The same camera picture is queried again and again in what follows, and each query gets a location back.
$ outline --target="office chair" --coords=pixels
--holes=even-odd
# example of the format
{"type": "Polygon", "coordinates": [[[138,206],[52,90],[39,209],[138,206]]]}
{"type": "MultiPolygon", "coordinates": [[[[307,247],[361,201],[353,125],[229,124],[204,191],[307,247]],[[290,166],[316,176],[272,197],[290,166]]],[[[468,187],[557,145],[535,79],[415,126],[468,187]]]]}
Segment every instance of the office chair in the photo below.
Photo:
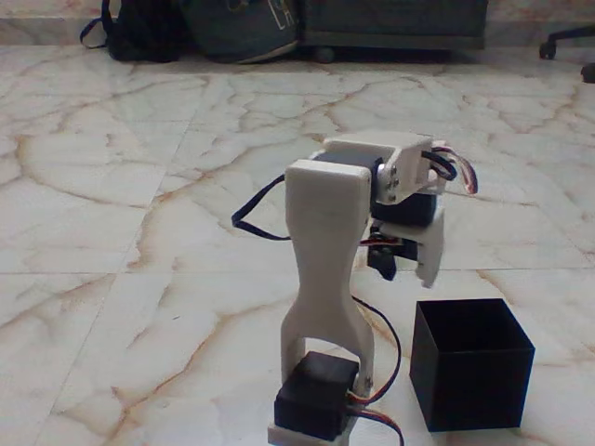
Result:
{"type": "MultiPolygon", "coordinates": [[[[548,41],[541,44],[541,47],[539,48],[539,57],[552,60],[556,57],[556,43],[559,40],[578,39],[581,37],[595,37],[595,25],[550,34],[548,41]]],[[[585,65],[581,74],[583,75],[583,80],[587,84],[595,84],[595,63],[585,65]]]]}

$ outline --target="black cube container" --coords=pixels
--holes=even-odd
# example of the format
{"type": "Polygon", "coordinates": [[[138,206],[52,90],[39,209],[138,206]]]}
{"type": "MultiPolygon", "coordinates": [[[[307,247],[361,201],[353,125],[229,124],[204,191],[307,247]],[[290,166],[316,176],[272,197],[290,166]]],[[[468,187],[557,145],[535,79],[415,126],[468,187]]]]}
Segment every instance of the black cube container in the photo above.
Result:
{"type": "Polygon", "coordinates": [[[410,376],[428,430],[520,426],[534,355],[502,299],[417,302],[410,376]]]}

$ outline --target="gray bag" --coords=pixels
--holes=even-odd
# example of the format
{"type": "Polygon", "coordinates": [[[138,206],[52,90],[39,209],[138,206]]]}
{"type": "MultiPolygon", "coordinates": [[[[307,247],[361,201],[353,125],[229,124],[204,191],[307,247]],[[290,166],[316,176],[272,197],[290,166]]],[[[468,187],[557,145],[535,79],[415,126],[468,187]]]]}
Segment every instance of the gray bag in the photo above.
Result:
{"type": "Polygon", "coordinates": [[[298,45],[294,0],[178,0],[195,43],[210,59],[250,63],[298,45]]]}

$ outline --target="black strap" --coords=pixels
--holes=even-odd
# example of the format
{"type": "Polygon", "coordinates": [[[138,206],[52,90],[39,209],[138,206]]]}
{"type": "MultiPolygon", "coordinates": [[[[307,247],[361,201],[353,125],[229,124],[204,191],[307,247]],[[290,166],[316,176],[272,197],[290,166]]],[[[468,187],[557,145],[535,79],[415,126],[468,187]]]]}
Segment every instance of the black strap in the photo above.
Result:
{"type": "Polygon", "coordinates": [[[242,206],[236,213],[231,216],[231,223],[233,226],[239,230],[245,230],[246,232],[250,232],[251,234],[257,235],[258,237],[262,237],[263,239],[268,240],[275,240],[276,242],[284,242],[287,240],[291,240],[291,237],[279,237],[278,235],[273,235],[266,230],[262,230],[261,228],[257,228],[256,226],[244,221],[244,217],[250,214],[255,207],[262,201],[264,196],[271,191],[279,183],[285,181],[285,175],[281,175],[274,179],[269,185],[265,186],[258,193],[250,199],[248,203],[242,206]]]}
{"type": "Polygon", "coordinates": [[[106,46],[105,43],[103,43],[101,45],[95,45],[95,46],[89,46],[89,45],[85,44],[86,37],[89,35],[89,33],[91,33],[91,31],[93,31],[93,28],[95,28],[95,25],[97,25],[100,21],[101,21],[101,18],[99,18],[99,19],[93,19],[81,31],[81,35],[79,36],[79,40],[81,41],[81,44],[83,44],[88,49],[105,48],[105,46],[106,46]]]}
{"type": "Polygon", "coordinates": [[[101,22],[101,26],[103,26],[103,31],[109,36],[113,31],[113,19],[112,13],[110,12],[110,0],[102,0],[101,1],[101,17],[97,19],[93,19],[90,21],[85,28],[81,31],[81,35],[79,36],[79,40],[81,44],[83,44],[88,49],[98,49],[98,48],[105,48],[107,43],[103,43],[102,45],[96,46],[88,46],[85,44],[86,37],[93,31],[95,26],[101,22]]]}

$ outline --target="robotic arm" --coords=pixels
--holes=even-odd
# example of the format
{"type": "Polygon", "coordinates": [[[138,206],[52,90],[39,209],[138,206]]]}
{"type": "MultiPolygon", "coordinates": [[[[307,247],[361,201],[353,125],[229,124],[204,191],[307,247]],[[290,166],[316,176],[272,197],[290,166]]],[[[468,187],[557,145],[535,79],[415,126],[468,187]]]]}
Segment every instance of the robotic arm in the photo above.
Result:
{"type": "MultiPolygon", "coordinates": [[[[355,418],[347,416],[346,393],[368,396],[374,370],[372,328],[350,293],[353,260],[360,246],[367,247],[368,266],[392,280],[395,257],[405,257],[417,262],[422,284],[433,285],[444,226],[436,197],[445,182],[456,177],[451,163],[460,159],[452,150],[435,146],[420,135],[362,132],[327,139],[323,151],[286,169],[286,222],[297,258],[299,292],[282,325],[284,386],[275,402],[270,444],[349,444],[355,418]],[[369,236],[362,241],[368,228],[369,236]],[[345,348],[359,364],[306,355],[306,338],[345,348]]],[[[472,168],[460,166],[476,190],[472,168]]],[[[243,226],[251,227],[242,218],[257,203],[238,211],[234,225],[255,232],[243,226]]]]}

